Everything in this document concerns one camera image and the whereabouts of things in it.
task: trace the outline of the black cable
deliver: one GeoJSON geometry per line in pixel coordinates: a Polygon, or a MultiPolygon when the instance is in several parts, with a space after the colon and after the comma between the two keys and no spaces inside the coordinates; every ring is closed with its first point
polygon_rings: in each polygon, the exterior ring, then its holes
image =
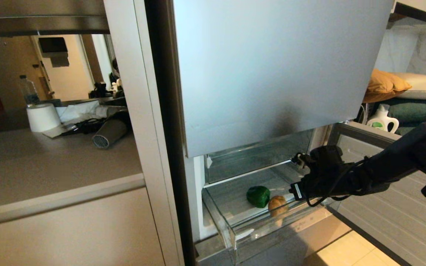
{"type": "MultiPolygon", "coordinates": [[[[338,177],[335,179],[335,182],[333,182],[333,185],[330,187],[330,189],[328,189],[328,192],[326,193],[325,196],[321,197],[321,199],[319,199],[317,202],[315,202],[314,204],[310,203],[310,197],[308,195],[308,192],[306,190],[308,190],[308,185],[304,184],[304,187],[306,187],[307,189],[304,190],[305,192],[305,198],[307,200],[307,203],[310,207],[315,207],[318,204],[322,203],[324,200],[326,200],[328,197],[330,197],[331,193],[333,192],[333,190],[335,189],[336,185],[338,185],[338,183],[340,182],[340,180],[348,173],[350,172],[354,167],[362,164],[363,162],[365,162],[368,158],[365,157],[363,160],[360,160],[359,162],[351,165],[348,169],[346,169],[345,171],[341,172],[341,174],[338,175],[338,177]]],[[[337,197],[340,200],[344,200],[345,198],[349,197],[349,195],[342,197],[341,199],[339,197],[337,197]]]]}

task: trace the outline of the refrigerator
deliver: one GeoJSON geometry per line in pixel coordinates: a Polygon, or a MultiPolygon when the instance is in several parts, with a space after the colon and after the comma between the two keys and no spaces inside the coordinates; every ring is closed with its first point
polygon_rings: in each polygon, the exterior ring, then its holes
{"type": "Polygon", "coordinates": [[[307,173],[296,153],[336,144],[351,162],[396,140],[350,122],[392,5],[145,1],[186,264],[301,265],[349,230],[340,220],[376,235],[341,202],[312,208],[288,189],[307,173]],[[256,185],[283,212],[251,205],[256,185]]]}

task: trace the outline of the kitchen counter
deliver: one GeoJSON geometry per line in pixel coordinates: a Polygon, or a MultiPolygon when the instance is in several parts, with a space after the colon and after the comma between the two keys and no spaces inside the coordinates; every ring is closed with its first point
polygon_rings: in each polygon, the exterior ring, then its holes
{"type": "Polygon", "coordinates": [[[132,133],[108,150],[91,134],[0,133],[0,222],[144,185],[132,133]]]}

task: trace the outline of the laundry detergent bottle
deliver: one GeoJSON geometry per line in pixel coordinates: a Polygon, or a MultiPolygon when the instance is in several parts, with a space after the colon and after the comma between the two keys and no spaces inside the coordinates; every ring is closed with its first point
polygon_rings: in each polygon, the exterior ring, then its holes
{"type": "Polygon", "coordinates": [[[399,120],[396,118],[388,117],[390,105],[380,104],[379,108],[377,108],[374,116],[371,116],[369,121],[367,121],[366,125],[372,126],[374,128],[378,128],[380,130],[388,131],[391,133],[395,133],[397,128],[399,128],[399,120]],[[389,131],[388,126],[390,123],[393,123],[392,129],[389,131]]]}

